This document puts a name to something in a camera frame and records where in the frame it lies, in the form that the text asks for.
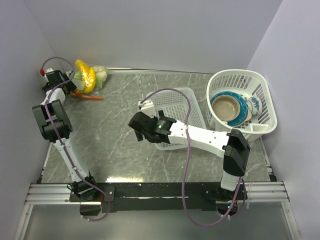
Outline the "yellow fake banana bunch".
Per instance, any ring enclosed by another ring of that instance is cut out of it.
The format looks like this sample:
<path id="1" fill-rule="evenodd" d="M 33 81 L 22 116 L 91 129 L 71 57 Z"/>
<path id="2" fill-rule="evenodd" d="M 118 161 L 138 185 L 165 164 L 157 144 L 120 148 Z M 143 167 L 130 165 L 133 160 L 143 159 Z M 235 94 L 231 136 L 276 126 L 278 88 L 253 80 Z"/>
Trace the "yellow fake banana bunch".
<path id="1" fill-rule="evenodd" d="M 82 74 L 82 79 L 85 81 L 85 89 L 78 90 L 76 92 L 79 94 L 89 94 L 91 93 L 96 86 L 96 74 L 92 67 L 89 67 L 84 61 L 77 59 L 75 61 L 75 66 L 77 71 L 80 71 Z"/>

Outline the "clear zip top bag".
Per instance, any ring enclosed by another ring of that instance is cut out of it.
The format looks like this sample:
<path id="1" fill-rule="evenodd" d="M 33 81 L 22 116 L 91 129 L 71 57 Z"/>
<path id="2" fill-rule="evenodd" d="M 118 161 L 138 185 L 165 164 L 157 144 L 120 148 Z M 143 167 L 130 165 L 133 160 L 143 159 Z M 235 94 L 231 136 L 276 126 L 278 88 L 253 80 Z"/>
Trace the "clear zip top bag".
<path id="1" fill-rule="evenodd" d="M 75 61 L 77 71 L 74 73 L 72 82 L 76 85 L 76 90 L 70 94 L 75 97 L 102 101 L 104 98 L 93 96 L 91 92 L 98 87 L 101 89 L 108 78 L 109 69 L 105 66 L 89 66 L 81 59 Z"/>

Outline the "white fake cauliflower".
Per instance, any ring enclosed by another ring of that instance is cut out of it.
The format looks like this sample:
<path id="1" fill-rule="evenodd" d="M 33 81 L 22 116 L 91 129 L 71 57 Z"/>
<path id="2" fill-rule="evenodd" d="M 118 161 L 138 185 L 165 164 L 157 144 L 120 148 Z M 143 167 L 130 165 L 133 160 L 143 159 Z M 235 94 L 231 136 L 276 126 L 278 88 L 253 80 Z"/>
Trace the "white fake cauliflower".
<path id="1" fill-rule="evenodd" d="M 105 66 L 93 66 L 92 68 L 95 72 L 96 85 L 101 89 L 107 80 L 109 69 Z"/>

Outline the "green fake cabbage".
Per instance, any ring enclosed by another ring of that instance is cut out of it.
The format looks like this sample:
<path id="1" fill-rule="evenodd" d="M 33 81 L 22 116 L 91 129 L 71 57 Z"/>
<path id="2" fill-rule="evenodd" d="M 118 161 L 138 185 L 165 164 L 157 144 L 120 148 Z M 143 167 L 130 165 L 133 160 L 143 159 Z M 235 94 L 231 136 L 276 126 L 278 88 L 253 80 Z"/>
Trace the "green fake cabbage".
<path id="1" fill-rule="evenodd" d="M 80 71 L 76 71 L 74 73 L 74 77 L 72 79 L 73 84 L 76 86 L 77 90 L 84 90 L 86 87 L 86 82 L 82 78 L 82 73 Z"/>

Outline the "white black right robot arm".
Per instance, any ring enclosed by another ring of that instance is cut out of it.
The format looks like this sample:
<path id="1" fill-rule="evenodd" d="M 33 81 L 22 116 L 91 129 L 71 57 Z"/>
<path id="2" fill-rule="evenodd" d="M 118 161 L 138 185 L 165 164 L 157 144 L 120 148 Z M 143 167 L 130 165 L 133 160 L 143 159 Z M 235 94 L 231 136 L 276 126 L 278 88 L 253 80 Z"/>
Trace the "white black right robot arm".
<path id="1" fill-rule="evenodd" d="M 226 132 L 199 128 L 167 117 L 162 110 L 159 117 L 150 117 L 139 111 L 130 119 L 128 126 L 134 130 L 139 142 L 146 139 L 154 144 L 186 145 L 222 158 L 219 195 L 230 199 L 236 194 L 240 179 L 246 173 L 251 151 L 248 141 L 238 129 Z"/>

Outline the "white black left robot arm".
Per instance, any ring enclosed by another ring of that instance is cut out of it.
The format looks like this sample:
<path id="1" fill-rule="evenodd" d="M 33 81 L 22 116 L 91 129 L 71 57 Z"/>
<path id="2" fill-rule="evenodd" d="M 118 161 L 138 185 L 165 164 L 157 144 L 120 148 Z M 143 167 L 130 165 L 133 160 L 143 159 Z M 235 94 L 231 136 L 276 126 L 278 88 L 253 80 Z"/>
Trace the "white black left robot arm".
<path id="1" fill-rule="evenodd" d="M 34 118 L 42 137 L 53 144 L 62 156 L 70 176 L 67 187 L 80 200 L 94 201 L 100 189 L 89 169 L 77 156 L 72 139 L 73 127 L 64 109 L 66 96 L 77 89 L 70 78 L 60 70 L 48 68 L 40 70 L 46 84 L 44 101 L 32 108 Z"/>

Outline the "white rectangular perforated basket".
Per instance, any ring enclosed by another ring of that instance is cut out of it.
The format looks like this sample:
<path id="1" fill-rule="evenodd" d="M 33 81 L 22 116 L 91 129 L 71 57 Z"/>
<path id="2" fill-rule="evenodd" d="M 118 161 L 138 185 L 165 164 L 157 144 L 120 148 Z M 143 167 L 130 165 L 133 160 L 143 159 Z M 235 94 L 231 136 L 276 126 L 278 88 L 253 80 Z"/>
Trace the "white rectangular perforated basket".
<path id="1" fill-rule="evenodd" d="M 188 124 L 194 127 L 206 128 L 205 120 L 203 118 L 201 109 L 199 107 L 194 91 L 189 87 L 178 87 L 178 93 L 172 90 L 164 90 L 155 95 L 148 93 L 146 96 L 153 102 L 155 111 L 163 111 L 164 115 L 184 122 L 188 114 L 190 102 L 190 114 L 188 117 Z"/>

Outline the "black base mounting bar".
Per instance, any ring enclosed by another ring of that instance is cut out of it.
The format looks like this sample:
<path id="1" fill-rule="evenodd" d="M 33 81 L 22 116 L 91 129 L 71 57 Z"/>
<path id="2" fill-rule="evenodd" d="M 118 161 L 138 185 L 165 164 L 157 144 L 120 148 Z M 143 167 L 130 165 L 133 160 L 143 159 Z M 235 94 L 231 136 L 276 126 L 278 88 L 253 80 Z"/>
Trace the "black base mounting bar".
<path id="1" fill-rule="evenodd" d="M 101 183 L 110 194 L 111 212 L 182 210 L 182 184 L 162 183 Z M 220 187 L 219 182 L 187 182 L 184 185 L 188 210 L 215 211 L 216 203 L 231 201 L 235 192 Z"/>

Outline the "blue rimmed beige bowl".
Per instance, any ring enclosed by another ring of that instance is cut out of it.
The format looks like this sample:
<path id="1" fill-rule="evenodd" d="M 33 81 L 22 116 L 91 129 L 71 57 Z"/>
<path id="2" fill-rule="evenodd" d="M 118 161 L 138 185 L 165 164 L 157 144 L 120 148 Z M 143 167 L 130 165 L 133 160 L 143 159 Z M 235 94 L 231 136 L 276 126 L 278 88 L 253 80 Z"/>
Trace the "blue rimmed beige bowl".
<path id="1" fill-rule="evenodd" d="M 230 127 L 240 126 L 252 118 L 245 98 L 232 91 L 217 93 L 211 98 L 210 105 L 217 118 Z"/>

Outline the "blue white porcelain vase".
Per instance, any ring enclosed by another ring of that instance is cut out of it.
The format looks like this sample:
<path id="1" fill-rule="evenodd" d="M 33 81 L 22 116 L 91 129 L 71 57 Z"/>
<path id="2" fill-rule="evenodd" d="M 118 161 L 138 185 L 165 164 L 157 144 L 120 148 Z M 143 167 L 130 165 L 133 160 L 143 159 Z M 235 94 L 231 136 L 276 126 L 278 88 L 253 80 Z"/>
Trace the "blue white porcelain vase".
<path id="1" fill-rule="evenodd" d="M 258 118 L 263 111 L 262 101 L 257 96 L 252 96 L 246 100 L 248 110 L 253 118 Z"/>

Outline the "white round slotted basket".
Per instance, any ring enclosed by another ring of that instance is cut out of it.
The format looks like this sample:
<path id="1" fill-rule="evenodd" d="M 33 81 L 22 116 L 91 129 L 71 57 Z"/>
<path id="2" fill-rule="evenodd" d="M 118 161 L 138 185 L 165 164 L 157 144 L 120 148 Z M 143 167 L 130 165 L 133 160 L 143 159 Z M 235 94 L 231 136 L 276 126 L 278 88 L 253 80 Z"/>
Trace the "white round slotted basket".
<path id="1" fill-rule="evenodd" d="M 206 87 L 206 118 L 212 129 L 224 132 L 233 128 L 218 119 L 211 107 L 211 99 L 225 91 L 237 93 L 245 100 L 251 97 L 261 100 L 261 114 L 236 127 L 246 140 L 253 142 L 276 129 L 278 120 L 266 79 L 257 72 L 245 69 L 222 70 L 210 78 Z"/>

